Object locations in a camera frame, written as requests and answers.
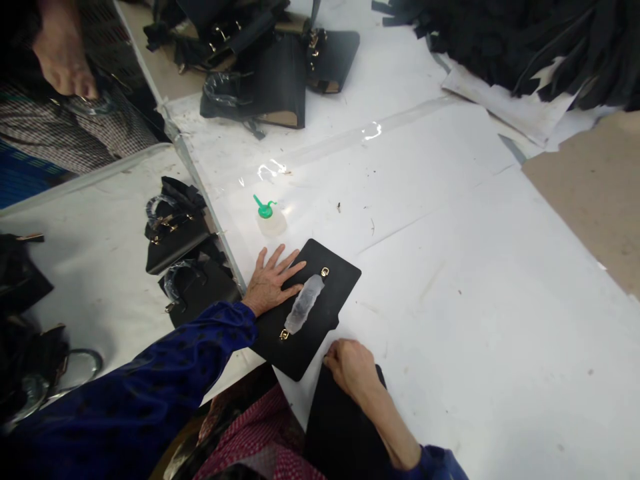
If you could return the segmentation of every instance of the red checkered cloth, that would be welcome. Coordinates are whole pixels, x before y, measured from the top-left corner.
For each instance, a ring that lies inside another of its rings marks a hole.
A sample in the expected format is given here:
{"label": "red checkered cloth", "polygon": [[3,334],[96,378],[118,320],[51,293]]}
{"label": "red checkered cloth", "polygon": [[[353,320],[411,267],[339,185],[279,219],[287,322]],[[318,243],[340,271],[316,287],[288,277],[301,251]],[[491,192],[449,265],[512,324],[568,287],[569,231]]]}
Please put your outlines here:
{"label": "red checkered cloth", "polygon": [[324,479],[302,458],[301,442],[291,438],[292,421],[296,420],[287,399],[276,385],[236,418],[193,480],[204,480],[236,463],[272,480]]}

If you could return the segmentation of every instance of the green nozzle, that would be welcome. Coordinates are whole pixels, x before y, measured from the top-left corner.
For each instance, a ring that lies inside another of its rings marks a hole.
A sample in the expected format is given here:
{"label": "green nozzle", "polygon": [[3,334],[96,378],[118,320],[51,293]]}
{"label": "green nozzle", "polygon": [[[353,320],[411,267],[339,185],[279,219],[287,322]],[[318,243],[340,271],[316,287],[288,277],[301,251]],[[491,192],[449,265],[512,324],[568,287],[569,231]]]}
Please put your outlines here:
{"label": "green nozzle", "polygon": [[271,204],[274,203],[277,205],[278,202],[270,201],[268,204],[263,205],[262,202],[258,200],[258,197],[254,195],[253,198],[255,199],[256,203],[260,205],[260,208],[258,208],[258,215],[260,215],[260,217],[265,219],[270,218],[273,215],[273,209],[271,208]]}

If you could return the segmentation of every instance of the checkered fabric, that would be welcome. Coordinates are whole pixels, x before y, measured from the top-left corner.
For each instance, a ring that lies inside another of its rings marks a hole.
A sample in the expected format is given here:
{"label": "checkered fabric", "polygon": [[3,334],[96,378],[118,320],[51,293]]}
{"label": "checkered fabric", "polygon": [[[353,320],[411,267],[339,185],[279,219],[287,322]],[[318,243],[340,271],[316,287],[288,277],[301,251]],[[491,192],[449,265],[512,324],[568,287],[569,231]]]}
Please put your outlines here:
{"label": "checkered fabric", "polygon": [[[113,84],[116,109],[106,115],[80,115],[53,102],[34,101],[0,82],[0,136],[14,148],[78,174],[104,167],[158,143],[138,112]],[[101,100],[72,97],[86,110]]]}
{"label": "checkered fabric", "polygon": [[269,480],[324,480],[291,442],[295,418],[280,385],[240,415],[193,480],[206,480],[234,464],[244,464]]}

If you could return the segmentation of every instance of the blue patterned sleeve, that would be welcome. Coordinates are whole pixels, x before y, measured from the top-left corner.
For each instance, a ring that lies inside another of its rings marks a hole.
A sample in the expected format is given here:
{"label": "blue patterned sleeve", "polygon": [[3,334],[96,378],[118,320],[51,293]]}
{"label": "blue patterned sleeve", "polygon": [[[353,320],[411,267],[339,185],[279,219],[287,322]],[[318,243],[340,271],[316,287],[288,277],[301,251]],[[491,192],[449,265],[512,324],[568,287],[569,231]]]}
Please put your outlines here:
{"label": "blue patterned sleeve", "polygon": [[28,477],[148,478],[231,354],[254,342],[254,321],[242,303],[216,303],[128,364],[26,418],[10,438],[28,455]]}
{"label": "blue patterned sleeve", "polygon": [[420,462],[412,470],[400,471],[389,466],[393,480],[469,480],[451,450],[428,445],[422,447]]}

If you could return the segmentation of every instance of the white table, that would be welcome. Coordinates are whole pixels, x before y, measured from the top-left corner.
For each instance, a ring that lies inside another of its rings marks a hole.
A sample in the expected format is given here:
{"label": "white table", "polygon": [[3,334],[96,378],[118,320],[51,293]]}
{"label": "white table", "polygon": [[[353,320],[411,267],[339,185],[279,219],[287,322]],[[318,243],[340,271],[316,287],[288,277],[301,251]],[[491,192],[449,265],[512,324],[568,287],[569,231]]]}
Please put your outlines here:
{"label": "white table", "polygon": [[[43,330],[64,323],[72,348],[102,354],[102,374],[173,330],[160,277],[145,272],[145,205],[163,175],[193,183],[166,143],[0,211],[2,232],[45,235],[28,249],[54,290],[25,316]],[[204,401],[262,362],[248,349],[236,352]]]}
{"label": "white table", "polygon": [[[330,342],[352,337],[416,438],[454,450],[470,478],[638,477],[637,302],[531,186],[486,112],[444,95],[424,42],[369,8],[323,2],[319,23],[358,30],[361,45],[342,94],[307,94],[304,130],[266,126],[257,141],[200,118],[197,91],[170,98],[151,74],[168,69],[162,54],[147,69],[245,282],[262,246],[308,238],[363,272],[304,378],[278,372],[296,416],[306,425]],[[261,236],[254,193],[279,202],[280,238]]]}

